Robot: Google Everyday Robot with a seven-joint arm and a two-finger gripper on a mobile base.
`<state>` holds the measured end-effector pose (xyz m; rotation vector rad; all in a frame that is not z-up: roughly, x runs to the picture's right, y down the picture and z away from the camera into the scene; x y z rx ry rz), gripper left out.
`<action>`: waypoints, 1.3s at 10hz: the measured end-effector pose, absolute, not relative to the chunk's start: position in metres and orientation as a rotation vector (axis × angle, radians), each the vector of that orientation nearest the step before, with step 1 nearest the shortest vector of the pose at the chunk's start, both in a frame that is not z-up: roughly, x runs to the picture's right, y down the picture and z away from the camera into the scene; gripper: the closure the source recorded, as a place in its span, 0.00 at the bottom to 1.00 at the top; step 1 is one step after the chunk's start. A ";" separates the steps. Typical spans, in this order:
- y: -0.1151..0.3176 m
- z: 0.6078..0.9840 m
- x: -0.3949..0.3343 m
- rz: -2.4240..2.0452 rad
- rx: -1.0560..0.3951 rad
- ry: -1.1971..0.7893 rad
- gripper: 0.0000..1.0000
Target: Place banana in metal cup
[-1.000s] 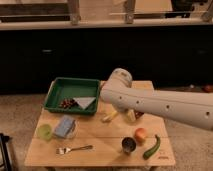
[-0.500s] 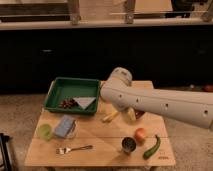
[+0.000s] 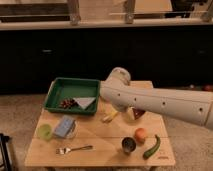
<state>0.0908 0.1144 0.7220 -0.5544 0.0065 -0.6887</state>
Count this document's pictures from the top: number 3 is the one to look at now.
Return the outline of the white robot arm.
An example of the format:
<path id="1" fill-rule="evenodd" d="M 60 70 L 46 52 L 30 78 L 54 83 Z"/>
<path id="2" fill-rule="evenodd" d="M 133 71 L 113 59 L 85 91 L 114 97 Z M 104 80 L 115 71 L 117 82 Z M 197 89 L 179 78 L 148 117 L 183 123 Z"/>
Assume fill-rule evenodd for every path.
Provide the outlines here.
<path id="1" fill-rule="evenodd" d="M 213 92 L 139 88 L 130 82 L 130 73 L 115 67 L 101 83 L 100 96 L 119 112 L 134 107 L 213 130 Z"/>

